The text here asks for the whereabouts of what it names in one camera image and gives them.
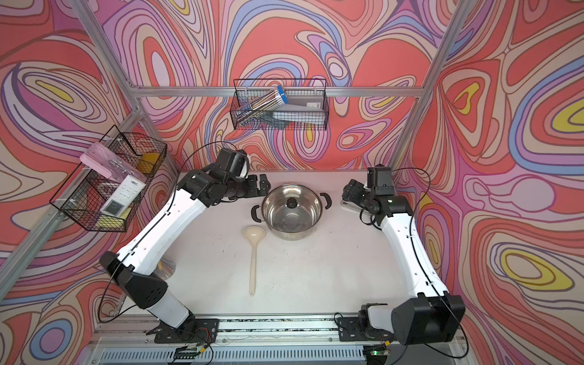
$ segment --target yellow sponge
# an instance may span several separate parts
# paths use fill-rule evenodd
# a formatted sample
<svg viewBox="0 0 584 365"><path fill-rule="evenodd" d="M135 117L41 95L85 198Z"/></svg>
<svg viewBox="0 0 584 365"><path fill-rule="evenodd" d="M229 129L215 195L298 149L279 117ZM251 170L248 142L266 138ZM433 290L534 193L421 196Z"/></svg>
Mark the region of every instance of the yellow sponge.
<svg viewBox="0 0 584 365"><path fill-rule="evenodd" d="M154 168L154 164L156 161L158 161L159 157L160 154L157 154L156 152L143 154L140 158L140 162L138 162L138 166L136 166L136 169L138 169L138 171L141 173L151 173L152 169Z"/></svg>
<svg viewBox="0 0 584 365"><path fill-rule="evenodd" d="M124 220L128 217L132 207L127 207L121 214L120 218L112 217L111 215L102 214L98 222L95 224L99 228L120 228L124 226Z"/></svg>

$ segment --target wire basket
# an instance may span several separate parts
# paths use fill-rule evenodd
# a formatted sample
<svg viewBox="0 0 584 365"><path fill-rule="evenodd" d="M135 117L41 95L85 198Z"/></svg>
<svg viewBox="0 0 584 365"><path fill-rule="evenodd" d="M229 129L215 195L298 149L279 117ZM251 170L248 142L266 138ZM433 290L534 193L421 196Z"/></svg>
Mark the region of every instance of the wire basket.
<svg viewBox="0 0 584 365"><path fill-rule="evenodd" d="M329 120L329 103L326 97L326 79L235 79L235 94L231 102L230 114L234 129L257 130L326 130ZM307 106L322 108L317 111L280 111L255 109L251 117L250 105L253 100L271 93L282 86L288 100L300 105L307 100Z"/></svg>
<svg viewBox="0 0 584 365"><path fill-rule="evenodd" d="M109 141L110 139L106 137L115 131L114 128L117 134L111 139L108 148L142 172L146 176L146 186L128 207L129 212L125 218L103 214L100 209L120 183L104 178L84 164L77 165L55 192L50 203L87 231L126 232L152 179L166 157L166 143L141 133L122 133L116 126L113 126L99 141ZM90 171L67 196L65 187L71 184L74 176L83 173L86 169Z"/></svg>

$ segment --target psychedelic patterned wall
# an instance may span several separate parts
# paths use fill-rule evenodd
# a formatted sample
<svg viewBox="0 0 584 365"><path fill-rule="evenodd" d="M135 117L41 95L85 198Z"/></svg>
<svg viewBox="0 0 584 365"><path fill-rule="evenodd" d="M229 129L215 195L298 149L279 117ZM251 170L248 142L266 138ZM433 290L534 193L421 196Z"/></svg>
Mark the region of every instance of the psychedelic patterned wall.
<svg viewBox="0 0 584 365"><path fill-rule="evenodd" d="M419 86L453 9L427 0L132 0L95 14L133 85L320 77L332 86ZM228 98L142 102L179 163L205 142L228 140L256 169L346 169L388 161L413 100L333 98L330 128L307 133L234 132Z"/></svg>
<svg viewBox="0 0 584 365"><path fill-rule="evenodd" d="M210 141L229 141L249 154L257 170L363 169L387 164L413 98L347 98L341 116L331 108L327 130L234 130L230 98L144 98L146 111L182 162ZM214 148L183 170L214 161Z"/></svg>
<svg viewBox="0 0 584 365"><path fill-rule="evenodd" d="M404 160L419 225L481 364L582 364L584 3L480 3Z"/></svg>
<svg viewBox="0 0 584 365"><path fill-rule="evenodd" d="M46 211L79 155L128 114L112 76L62 0L0 2L0 264ZM70 220L0 303L0 364L70 364L95 328L100 254L138 232L169 189L163 171L125 234ZM120 291L107 296L103 314Z"/></svg>

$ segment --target black pot handle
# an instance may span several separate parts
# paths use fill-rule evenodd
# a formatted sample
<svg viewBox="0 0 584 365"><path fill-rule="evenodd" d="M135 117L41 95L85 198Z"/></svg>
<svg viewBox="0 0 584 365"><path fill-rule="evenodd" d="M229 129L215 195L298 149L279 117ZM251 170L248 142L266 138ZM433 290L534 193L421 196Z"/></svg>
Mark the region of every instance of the black pot handle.
<svg viewBox="0 0 584 365"><path fill-rule="evenodd" d="M325 209L328 209L331 207L332 205L332 200L331 200L331 196L327 193L320 193L320 196L324 196L326 199L326 207Z"/></svg>
<svg viewBox="0 0 584 365"><path fill-rule="evenodd" d="M258 208L259 206L253 206L252 208L252 219L258 223L261 223L262 220L258 218Z"/></svg>

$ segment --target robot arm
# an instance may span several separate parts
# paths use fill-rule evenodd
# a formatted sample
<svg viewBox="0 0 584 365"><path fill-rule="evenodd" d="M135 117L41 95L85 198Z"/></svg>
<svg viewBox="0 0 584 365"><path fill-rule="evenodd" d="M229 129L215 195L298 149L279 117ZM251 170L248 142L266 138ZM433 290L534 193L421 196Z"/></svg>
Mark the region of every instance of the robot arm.
<svg viewBox="0 0 584 365"><path fill-rule="evenodd" d="M266 196L266 175L249 175L244 151L223 148L217 161L202 170L192 170L178 183L173 197L144 229L118 253L106 252L101 265L139 308L148 310L164 325L176 329L177 342L187 342L194 331L193 314L153 274L162 255L180 233L206 208L223 198Z"/></svg>
<svg viewBox="0 0 584 365"><path fill-rule="evenodd" d="M412 218L412 208L395 191L391 169L368 168L367 186L370 189L351 180L343 190L343 200L369 212L388 238L409 299L396 308L387 304L363 305L358 321L362 330L393 332L402 345L451 341L464 315L462 298L449 294L432 267Z"/></svg>

